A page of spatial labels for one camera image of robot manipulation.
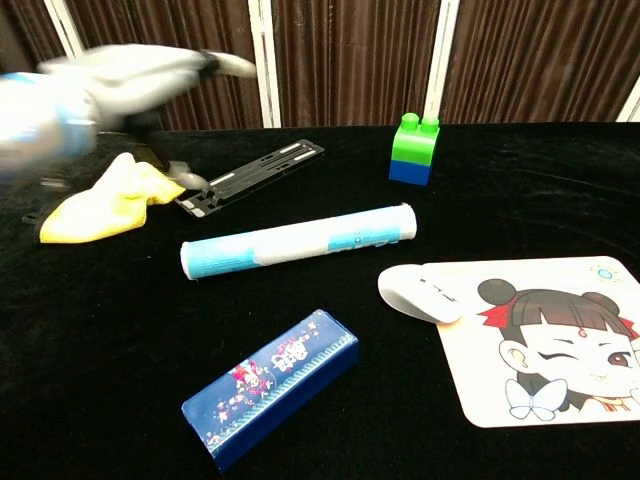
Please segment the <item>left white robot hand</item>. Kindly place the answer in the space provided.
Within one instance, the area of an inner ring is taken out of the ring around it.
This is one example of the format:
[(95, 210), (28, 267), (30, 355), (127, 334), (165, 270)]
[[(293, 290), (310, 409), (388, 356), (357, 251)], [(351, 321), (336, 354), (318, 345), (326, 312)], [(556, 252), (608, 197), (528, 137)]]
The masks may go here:
[(75, 58), (40, 63), (44, 84), (40, 115), (30, 141), (30, 162), (79, 158), (101, 133), (145, 138), (161, 107), (216, 76), (254, 78), (251, 61), (225, 52), (148, 44), (90, 48)]

